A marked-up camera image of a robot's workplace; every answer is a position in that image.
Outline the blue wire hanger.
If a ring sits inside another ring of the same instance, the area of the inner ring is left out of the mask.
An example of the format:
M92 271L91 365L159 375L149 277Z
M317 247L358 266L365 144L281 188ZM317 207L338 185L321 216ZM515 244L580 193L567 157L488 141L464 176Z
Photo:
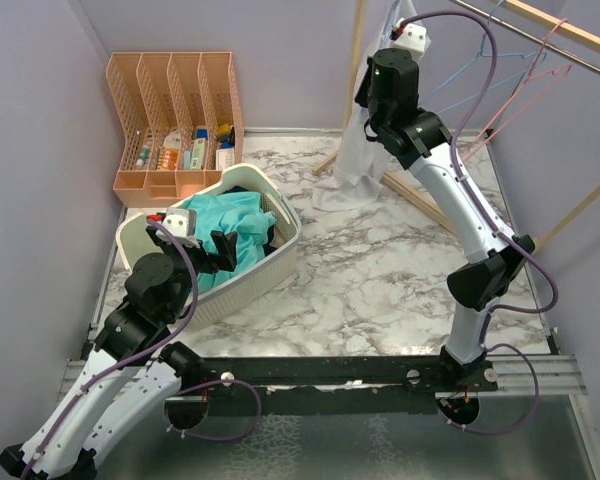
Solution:
M472 6L491 15L487 21L497 40L497 69L489 91L469 126L486 123L513 93L531 67L539 46L498 24L504 21L541 37L544 30L508 11L502 1L472 1ZM431 45L422 60L423 106L455 127L476 100L491 62L491 48L483 30L458 17L426 20Z

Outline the white t shirt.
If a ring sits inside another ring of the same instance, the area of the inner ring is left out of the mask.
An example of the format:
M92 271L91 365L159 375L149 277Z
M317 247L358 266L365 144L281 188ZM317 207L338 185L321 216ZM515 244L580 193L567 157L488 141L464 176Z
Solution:
M398 20L416 14L411 1L395 1L391 4L386 20L359 62L356 87L361 86L367 70L367 59L377 50L391 45L391 28ZM351 107L352 113L343 132L333 172L313 187L313 206L321 211L354 210L375 202L382 190L381 178L391 159L380 144L366 140L363 125L368 119L368 110L356 103L352 103Z

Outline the pink wire hanger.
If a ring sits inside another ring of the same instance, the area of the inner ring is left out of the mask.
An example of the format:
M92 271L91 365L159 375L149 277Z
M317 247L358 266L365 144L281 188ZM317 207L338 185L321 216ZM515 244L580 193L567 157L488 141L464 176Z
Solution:
M483 146L487 144L489 139L497 136L506 126L513 122L517 117L525 113L532 105L538 102L550 90L552 90L559 83L561 83L565 79L565 77L570 73L572 69L572 64L570 62L564 63L556 68L540 71L539 73L535 72L537 65L543 62L541 57L544 55L544 51L549 44L549 40L553 35L556 34L557 30L567 22L567 18L560 19L556 23L556 25L553 26L551 30L543 37L541 46L536 52L531 66L522 76L521 81L519 82L514 92L511 94L509 99L502 105L502 107L496 112L496 114L489 120L486 127L482 131L480 131L476 138L462 151L461 158L464 162L467 162L469 159L471 159ZM529 100L524 106L522 106L517 112L513 113L507 120L501 122L495 129L491 129L491 127L503 117L504 113L509 108L509 106L513 104L514 101L522 95L522 92L528 85L540 79L543 79L544 77L554 77L554 80L547 87L545 87L538 94L536 94L531 100Z

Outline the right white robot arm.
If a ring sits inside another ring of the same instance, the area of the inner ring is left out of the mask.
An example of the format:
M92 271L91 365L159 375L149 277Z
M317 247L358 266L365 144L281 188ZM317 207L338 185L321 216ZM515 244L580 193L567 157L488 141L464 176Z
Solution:
M442 120L419 107L418 82L411 54L384 48L368 58L355 101L368 112L367 141L380 143L425 187L462 246L467 262L447 277L456 308L439 367L441 383L461 391L484 364L489 308L508 291L535 244L515 235L479 191Z

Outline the navy blue t shirt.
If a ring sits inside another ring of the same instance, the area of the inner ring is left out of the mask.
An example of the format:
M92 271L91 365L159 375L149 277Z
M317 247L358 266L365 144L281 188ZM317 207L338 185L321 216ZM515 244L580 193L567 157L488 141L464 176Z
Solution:
M244 193L244 192L251 193L251 190L247 190L246 188L244 188L242 186L235 186L229 190L226 190L225 194ZM271 226L267 231L267 242L263 245L263 251L264 251L265 256L272 254L276 250L276 247L273 245L274 236L275 236L274 227Z

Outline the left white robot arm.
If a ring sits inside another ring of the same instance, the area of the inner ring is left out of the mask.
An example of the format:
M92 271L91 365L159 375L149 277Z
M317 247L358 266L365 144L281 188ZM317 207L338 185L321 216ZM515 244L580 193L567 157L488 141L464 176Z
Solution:
M113 448L169 396L194 392L203 361L170 325L195 313L201 273L232 271L235 233L214 231L208 252L167 224L146 228L156 250L135 261L122 303L107 317L75 383L45 424L25 443L0 454L19 479L93 479Z

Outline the teal green t shirt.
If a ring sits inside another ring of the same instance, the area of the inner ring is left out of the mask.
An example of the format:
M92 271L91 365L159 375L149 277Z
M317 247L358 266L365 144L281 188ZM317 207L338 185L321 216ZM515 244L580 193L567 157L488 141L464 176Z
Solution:
M238 234L235 270L198 274L200 293L221 286L266 257L263 245L267 242L268 229L276 224L276 218L261 206L260 193L196 194L185 200L182 207L196 212L195 236L208 252L217 252L210 235L212 230Z

